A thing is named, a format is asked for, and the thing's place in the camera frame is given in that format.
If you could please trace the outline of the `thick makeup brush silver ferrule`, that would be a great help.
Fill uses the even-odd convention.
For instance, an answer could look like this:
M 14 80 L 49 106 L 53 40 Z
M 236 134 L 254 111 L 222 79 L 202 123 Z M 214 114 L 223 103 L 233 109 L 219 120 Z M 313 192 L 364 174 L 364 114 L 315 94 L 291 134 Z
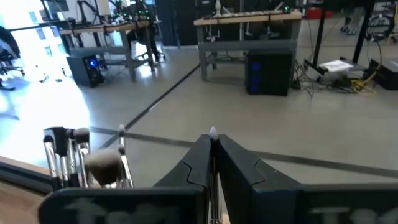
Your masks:
M 113 149 L 101 149 L 84 158 L 85 168 L 97 181 L 101 188 L 116 183 L 121 176 L 121 155 Z

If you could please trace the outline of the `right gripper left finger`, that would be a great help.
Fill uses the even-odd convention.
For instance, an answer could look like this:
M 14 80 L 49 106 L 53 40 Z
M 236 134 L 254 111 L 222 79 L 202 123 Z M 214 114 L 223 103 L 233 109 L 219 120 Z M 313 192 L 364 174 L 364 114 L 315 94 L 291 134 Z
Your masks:
M 58 190 L 39 206 L 40 224 L 208 224 L 210 140 L 200 136 L 152 187 Z

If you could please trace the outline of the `clear acrylic brush organizer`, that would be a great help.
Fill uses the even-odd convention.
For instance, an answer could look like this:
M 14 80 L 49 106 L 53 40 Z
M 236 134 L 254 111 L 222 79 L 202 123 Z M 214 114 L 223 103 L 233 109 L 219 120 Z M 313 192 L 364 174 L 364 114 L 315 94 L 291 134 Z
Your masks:
M 81 174 L 69 172 L 69 176 L 70 176 L 70 186 L 69 187 L 82 187 L 82 188 L 84 188 L 84 186 L 82 184 L 82 181 L 81 181 Z M 97 183 L 97 181 L 93 178 L 93 176 L 91 174 L 90 174 L 90 176 L 92 178 L 90 187 L 98 187 L 98 186 L 100 186 Z M 128 189 L 128 188 L 124 187 L 123 181 L 121 180 L 121 177 L 120 177 L 119 180 L 116 183 L 113 183 L 112 185 L 110 185 L 109 187 L 107 187 L 105 189 Z

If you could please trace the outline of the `red box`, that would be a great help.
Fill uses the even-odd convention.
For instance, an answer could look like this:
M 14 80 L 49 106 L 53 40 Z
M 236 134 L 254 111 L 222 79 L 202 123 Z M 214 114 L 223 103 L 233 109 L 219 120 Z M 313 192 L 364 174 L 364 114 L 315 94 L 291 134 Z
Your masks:
M 326 18 L 330 18 L 333 16 L 332 10 L 327 10 L 325 13 Z M 319 7 L 310 7 L 306 10 L 306 18 L 309 20 L 318 20 L 322 17 L 322 8 Z

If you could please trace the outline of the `black office chair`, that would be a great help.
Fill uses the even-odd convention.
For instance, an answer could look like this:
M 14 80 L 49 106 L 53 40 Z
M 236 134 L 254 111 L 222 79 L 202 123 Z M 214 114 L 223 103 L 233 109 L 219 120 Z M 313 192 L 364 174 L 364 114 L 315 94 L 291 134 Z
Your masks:
M 8 71 L 15 70 L 25 76 L 22 67 L 14 66 L 12 61 L 21 59 L 21 51 L 11 31 L 0 26 L 0 75 L 7 75 Z

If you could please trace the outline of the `makeup brush with pale head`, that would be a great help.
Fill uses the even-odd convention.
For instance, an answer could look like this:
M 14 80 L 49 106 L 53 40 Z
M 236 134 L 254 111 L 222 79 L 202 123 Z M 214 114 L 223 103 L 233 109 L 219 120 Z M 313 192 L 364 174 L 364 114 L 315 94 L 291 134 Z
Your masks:
M 211 156 L 211 187 L 210 187 L 210 224 L 222 224 L 222 206 L 220 202 L 220 190 L 218 183 L 218 169 L 216 166 L 216 155 L 218 149 L 218 133 L 214 126 L 210 128 L 210 156 Z

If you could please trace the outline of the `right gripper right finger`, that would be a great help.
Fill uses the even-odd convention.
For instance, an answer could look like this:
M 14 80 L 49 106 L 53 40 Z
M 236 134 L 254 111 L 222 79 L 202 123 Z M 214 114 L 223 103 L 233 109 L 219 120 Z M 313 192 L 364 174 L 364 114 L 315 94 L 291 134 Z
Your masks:
M 219 136 L 231 224 L 398 224 L 398 184 L 301 184 Z

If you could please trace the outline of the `black equipment case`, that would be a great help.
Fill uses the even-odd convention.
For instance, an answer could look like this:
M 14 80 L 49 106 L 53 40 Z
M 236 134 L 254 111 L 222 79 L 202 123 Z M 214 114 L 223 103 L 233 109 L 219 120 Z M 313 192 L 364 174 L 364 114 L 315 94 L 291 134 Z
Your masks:
M 398 91 L 398 58 L 383 59 L 372 80 L 385 90 Z

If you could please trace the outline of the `makeup brush with black head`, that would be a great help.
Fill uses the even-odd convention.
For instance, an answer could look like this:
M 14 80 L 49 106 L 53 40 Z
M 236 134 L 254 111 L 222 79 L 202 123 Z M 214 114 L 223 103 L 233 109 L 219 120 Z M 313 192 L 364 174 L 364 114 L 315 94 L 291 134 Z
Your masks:
M 53 127 L 52 131 L 55 140 L 55 151 L 60 158 L 62 185 L 63 188 L 67 188 L 70 186 L 67 130 L 64 127 Z

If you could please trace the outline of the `black aluminium table frame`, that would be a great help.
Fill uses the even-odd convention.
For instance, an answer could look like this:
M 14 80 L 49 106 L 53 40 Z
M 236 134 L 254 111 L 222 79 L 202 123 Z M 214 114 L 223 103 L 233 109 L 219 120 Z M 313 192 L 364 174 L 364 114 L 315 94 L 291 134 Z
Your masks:
M 52 191 L 52 182 L 48 174 L 42 174 L 6 162 L 0 162 L 0 180 L 43 194 L 48 194 Z

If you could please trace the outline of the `computer tower with blue light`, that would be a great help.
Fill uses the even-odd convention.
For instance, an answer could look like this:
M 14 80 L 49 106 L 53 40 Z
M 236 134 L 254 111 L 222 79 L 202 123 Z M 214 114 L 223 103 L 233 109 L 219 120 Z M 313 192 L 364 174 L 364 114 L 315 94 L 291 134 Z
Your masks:
M 96 55 L 69 56 L 67 62 L 78 86 L 95 88 L 104 83 Z

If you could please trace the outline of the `person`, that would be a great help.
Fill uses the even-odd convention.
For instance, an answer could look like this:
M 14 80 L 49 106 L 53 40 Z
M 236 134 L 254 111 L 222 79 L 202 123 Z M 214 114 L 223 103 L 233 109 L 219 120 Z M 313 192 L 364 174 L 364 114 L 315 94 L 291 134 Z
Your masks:
M 154 54 L 155 61 L 160 62 L 160 53 L 157 49 L 155 42 L 155 28 L 153 26 L 148 27 L 149 40 L 152 53 Z M 146 39 L 144 37 L 145 29 L 131 30 L 127 33 L 127 41 L 129 43 L 129 48 L 131 49 L 132 42 L 139 42 L 142 45 L 146 44 Z

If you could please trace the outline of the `wooden workbench grey legs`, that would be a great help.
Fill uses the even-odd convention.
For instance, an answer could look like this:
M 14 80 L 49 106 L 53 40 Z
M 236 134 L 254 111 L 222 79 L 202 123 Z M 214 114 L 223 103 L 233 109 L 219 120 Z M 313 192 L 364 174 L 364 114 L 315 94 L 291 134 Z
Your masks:
M 132 81 L 136 81 L 136 71 L 135 69 L 143 66 L 144 64 L 148 64 L 150 66 L 150 70 L 152 72 L 155 71 L 155 62 L 152 57 L 152 48 L 150 46 L 150 38 L 149 38 L 149 21 L 134 21 L 131 23 L 124 24 L 101 24 L 95 26 L 81 27 L 81 28 L 70 28 L 61 30 L 60 36 L 64 37 L 66 43 L 69 45 L 65 46 L 66 50 L 69 50 L 69 54 L 72 55 L 80 55 L 84 54 L 88 55 L 103 55 L 105 53 L 111 55 L 124 55 L 125 59 L 113 60 L 113 59 L 104 59 L 105 65 L 117 65 L 117 66 L 125 66 L 129 70 L 130 77 Z M 136 31 L 143 30 L 144 38 L 146 42 L 146 54 L 148 57 L 146 59 L 135 59 L 132 57 L 132 50 L 129 48 L 128 40 L 127 40 L 127 31 Z M 97 34 L 103 33 L 108 34 L 112 32 L 117 32 L 120 35 L 122 46 L 97 46 L 97 47 L 85 47 L 81 42 L 79 42 L 78 47 L 75 47 L 72 43 L 71 36 L 74 36 L 76 40 L 79 40 L 81 34 Z
M 218 52 L 240 52 L 248 53 L 250 51 L 275 50 L 281 53 L 283 49 L 289 49 L 296 53 L 297 42 L 300 32 L 302 13 L 298 10 L 284 12 L 282 10 L 272 11 L 253 11 L 239 12 L 234 14 L 225 14 L 222 16 L 213 16 L 209 19 L 200 18 L 193 21 L 197 28 L 197 47 L 200 59 L 200 73 L 203 80 L 208 79 L 207 67 L 211 65 L 216 68 L 219 63 L 225 64 L 244 64 L 245 58 L 219 56 Z M 205 40 L 205 31 L 207 29 L 219 28 L 223 25 L 238 24 L 241 27 L 253 23 L 287 23 L 290 25 L 290 37 L 279 40 L 246 40 L 241 37 L 237 41 L 216 41 L 211 38 Z

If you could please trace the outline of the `large black computer tower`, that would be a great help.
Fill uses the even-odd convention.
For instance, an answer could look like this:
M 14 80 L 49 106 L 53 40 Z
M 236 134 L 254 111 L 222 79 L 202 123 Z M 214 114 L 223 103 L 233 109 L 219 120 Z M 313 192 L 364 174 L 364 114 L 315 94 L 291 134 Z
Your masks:
M 250 95 L 287 96 L 293 77 L 290 49 L 249 51 L 245 58 L 244 86 Z

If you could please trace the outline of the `white paper stack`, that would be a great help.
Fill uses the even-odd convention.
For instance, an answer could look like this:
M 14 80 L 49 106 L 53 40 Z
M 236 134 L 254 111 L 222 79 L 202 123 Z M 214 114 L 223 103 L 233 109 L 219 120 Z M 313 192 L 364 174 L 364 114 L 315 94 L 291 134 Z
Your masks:
M 319 64 L 319 67 L 328 72 L 341 72 L 341 71 L 347 71 L 353 68 L 354 66 L 342 60 L 334 60 L 331 62 Z

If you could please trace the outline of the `black post stand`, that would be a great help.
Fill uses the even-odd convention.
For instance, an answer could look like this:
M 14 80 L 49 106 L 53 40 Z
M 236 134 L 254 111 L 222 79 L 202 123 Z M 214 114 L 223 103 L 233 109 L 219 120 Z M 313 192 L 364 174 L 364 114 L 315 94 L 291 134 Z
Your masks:
M 325 18 L 326 18 L 326 12 L 327 12 L 327 10 L 329 10 L 331 2 L 332 2 L 332 0 L 322 0 L 321 3 L 318 3 L 318 7 L 321 8 L 321 18 L 320 18 L 320 23 L 319 23 L 319 26 L 318 26 L 315 49 L 313 50 L 313 59 L 312 59 L 312 61 L 304 60 L 304 65 L 306 67 L 311 67 L 317 73 L 319 73 L 321 76 L 324 76 L 324 74 L 327 72 L 327 70 L 321 68 L 318 65 L 318 56 L 319 56 L 319 53 L 320 53 L 320 46 L 321 46 L 321 43 L 322 43 L 323 28 L 324 28 L 324 23 L 325 23 Z M 364 39 L 365 39 L 366 29 L 368 27 L 367 21 L 369 20 L 371 14 L 372 14 L 373 7 L 374 7 L 375 3 L 376 3 L 376 0 L 362 0 L 362 4 L 365 7 L 365 12 L 366 13 L 365 13 L 364 22 L 363 22 L 363 24 L 361 26 L 359 37 L 358 37 L 358 40 L 357 40 L 357 43 L 356 43 L 356 48 L 355 48 L 355 51 L 354 51 L 353 59 L 352 60 L 348 60 L 346 58 L 341 57 L 340 58 L 341 60 L 343 60 L 345 62 L 351 62 L 352 65 L 357 65 L 358 64 L 359 56 L 361 54 L 361 49 L 363 47 L 363 42 L 364 42 Z

